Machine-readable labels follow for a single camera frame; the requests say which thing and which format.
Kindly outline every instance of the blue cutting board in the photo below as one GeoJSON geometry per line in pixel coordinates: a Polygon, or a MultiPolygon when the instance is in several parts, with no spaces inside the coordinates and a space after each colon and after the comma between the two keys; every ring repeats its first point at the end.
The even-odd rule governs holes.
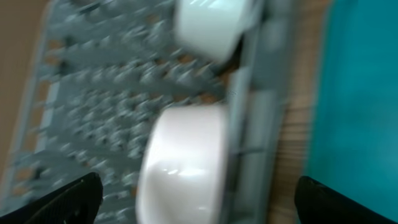
{"type": "Polygon", "coordinates": [[[398,222],[398,1],[337,0],[307,175],[398,222]]]}

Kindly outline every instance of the brown surface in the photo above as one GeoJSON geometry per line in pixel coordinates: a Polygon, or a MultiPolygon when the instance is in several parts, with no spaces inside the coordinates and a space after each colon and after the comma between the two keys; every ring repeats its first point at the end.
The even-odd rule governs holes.
{"type": "MultiPolygon", "coordinates": [[[[30,57],[47,0],[0,1],[0,173],[11,146],[30,57]]],[[[269,223],[295,223],[293,195],[302,173],[323,14],[329,0],[302,0],[292,79],[292,102],[280,135],[269,223]]]]}
{"type": "Polygon", "coordinates": [[[323,16],[330,0],[301,0],[295,28],[292,101],[288,105],[276,155],[268,220],[296,223],[294,189],[302,175],[314,100],[323,16]]]}

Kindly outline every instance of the gray dish rack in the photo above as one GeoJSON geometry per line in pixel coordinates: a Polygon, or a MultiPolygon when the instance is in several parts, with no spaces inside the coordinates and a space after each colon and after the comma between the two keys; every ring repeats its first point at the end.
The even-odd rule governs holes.
{"type": "Polygon", "coordinates": [[[229,108],[220,223],[264,223],[287,102],[293,8],[292,0],[255,1],[240,68],[223,86],[220,65],[174,42],[173,0],[50,2],[3,179],[2,212],[97,171],[104,203],[96,223],[135,223],[135,187],[153,122],[169,106],[204,104],[199,95],[206,93],[229,108]],[[37,101],[43,82],[50,83],[47,99],[37,101]],[[36,108],[44,113],[32,127],[36,108]],[[38,140],[29,151],[32,134],[38,140]],[[21,180],[22,170],[31,174],[21,180]]]}

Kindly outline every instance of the plastic dish rack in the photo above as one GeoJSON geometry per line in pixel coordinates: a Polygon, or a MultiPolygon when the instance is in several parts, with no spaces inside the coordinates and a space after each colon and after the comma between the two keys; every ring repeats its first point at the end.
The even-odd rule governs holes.
{"type": "Polygon", "coordinates": [[[142,154],[159,112],[229,107],[229,164],[220,223],[264,223],[274,151],[287,96],[292,1],[256,1],[240,68],[225,86],[222,65],[179,47],[174,1],[49,3],[3,181],[8,213],[92,171],[104,202],[96,223],[136,223],[142,154]],[[49,83],[47,99],[37,101],[49,83]],[[41,124],[32,112],[42,108],[41,124]],[[25,142],[37,136],[32,148],[25,142]]]}

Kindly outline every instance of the mug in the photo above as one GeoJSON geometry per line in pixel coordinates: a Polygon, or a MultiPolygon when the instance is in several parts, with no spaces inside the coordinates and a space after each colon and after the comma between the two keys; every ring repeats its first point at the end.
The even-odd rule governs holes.
{"type": "Polygon", "coordinates": [[[226,176],[226,108],[169,108],[157,120],[137,190],[140,224],[214,224],[226,176]]]}
{"type": "Polygon", "coordinates": [[[175,39],[216,62],[227,61],[251,19],[253,0],[178,0],[175,39]]]}

